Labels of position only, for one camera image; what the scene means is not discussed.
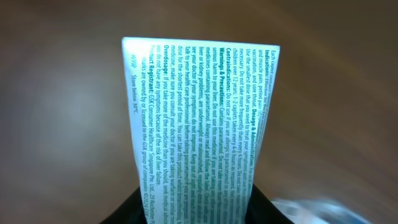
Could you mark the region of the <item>white green small box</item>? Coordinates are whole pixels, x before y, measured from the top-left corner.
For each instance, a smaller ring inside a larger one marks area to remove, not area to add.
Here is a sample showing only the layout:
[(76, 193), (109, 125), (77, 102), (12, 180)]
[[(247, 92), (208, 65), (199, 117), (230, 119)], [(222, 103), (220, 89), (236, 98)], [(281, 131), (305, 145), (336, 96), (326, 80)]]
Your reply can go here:
[(148, 223), (244, 223), (280, 47), (122, 40)]

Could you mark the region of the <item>clear plastic container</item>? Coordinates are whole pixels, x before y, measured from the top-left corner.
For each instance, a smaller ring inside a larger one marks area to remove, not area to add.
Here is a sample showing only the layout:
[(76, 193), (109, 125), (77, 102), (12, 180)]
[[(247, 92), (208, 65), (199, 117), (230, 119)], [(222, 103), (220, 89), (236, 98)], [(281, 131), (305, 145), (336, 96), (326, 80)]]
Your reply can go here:
[(275, 199), (272, 203), (295, 224), (371, 224), (333, 201)]

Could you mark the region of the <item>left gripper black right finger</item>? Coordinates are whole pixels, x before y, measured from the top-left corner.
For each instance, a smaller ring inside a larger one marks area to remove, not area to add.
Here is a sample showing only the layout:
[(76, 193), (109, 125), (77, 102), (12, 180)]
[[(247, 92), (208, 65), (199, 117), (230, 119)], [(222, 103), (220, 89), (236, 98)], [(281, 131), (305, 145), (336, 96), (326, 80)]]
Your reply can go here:
[(294, 224), (255, 185), (245, 216), (245, 224)]

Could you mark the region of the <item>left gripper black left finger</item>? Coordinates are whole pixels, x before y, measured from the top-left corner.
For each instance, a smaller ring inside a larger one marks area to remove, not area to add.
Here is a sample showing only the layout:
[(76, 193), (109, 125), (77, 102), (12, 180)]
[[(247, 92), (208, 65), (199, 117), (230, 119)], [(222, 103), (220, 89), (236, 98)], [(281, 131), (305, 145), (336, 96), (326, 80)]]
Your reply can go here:
[(146, 224), (140, 188), (138, 187), (100, 224)]

